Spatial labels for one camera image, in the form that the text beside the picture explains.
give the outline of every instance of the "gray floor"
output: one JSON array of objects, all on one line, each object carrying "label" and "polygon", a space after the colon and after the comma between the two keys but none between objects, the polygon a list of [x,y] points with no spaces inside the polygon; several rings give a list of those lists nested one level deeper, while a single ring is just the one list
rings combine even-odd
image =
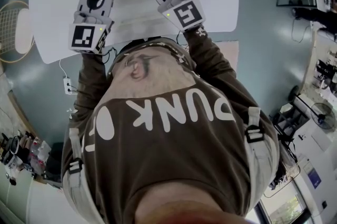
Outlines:
[{"label": "gray floor", "polygon": [[[0,0],[0,5],[9,1],[12,0]],[[240,0],[236,30],[211,34],[214,41],[239,40],[238,78],[267,114],[286,102],[294,85],[301,84],[311,54],[309,30],[301,43],[293,41],[290,9],[276,7],[275,3],[276,0]],[[302,38],[307,26],[308,22],[295,22],[296,40]],[[64,59],[62,66],[75,82],[81,57]],[[24,60],[5,65],[5,70],[21,107],[39,135],[50,144],[62,141],[67,110],[75,97],[64,94],[64,74],[58,62],[44,64],[33,47]]]}]

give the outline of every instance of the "person's arm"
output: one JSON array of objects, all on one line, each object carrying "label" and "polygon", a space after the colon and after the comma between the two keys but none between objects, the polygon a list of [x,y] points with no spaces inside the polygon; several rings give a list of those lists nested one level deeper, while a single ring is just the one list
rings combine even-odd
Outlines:
[{"label": "person's arm", "polygon": [[80,132],[80,140],[89,117],[108,89],[105,66],[101,56],[82,54],[83,65],[78,76],[77,99],[74,103],[75,111],[71,114],[64,139],[62,156],[62,175],[72,158],[72,146],[69,139],[69,129],[76,128]]},{"label": "person's arm", "polygon": [[[248,108],[258,107],[247,89],[236,79],[236,72],[219,47],[212,42],[203,27],[184,33],[196,72],[207,83],[220,89],[236,113],[248,123]],[[266,133],[277,142],[277,135],[268,117],[261,112],[261,123]]]}]

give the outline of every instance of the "power outlet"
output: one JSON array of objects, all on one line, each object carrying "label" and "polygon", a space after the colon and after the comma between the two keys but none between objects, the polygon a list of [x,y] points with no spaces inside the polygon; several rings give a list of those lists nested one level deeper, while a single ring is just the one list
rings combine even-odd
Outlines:
[{"label": "power outlet", "polygon": [[73,92],[72,92],[72,82],[69,78],[64,78],[63,79],[63,84],[64,84],[64,92],[67,94],[67,95],[72,95]]}]

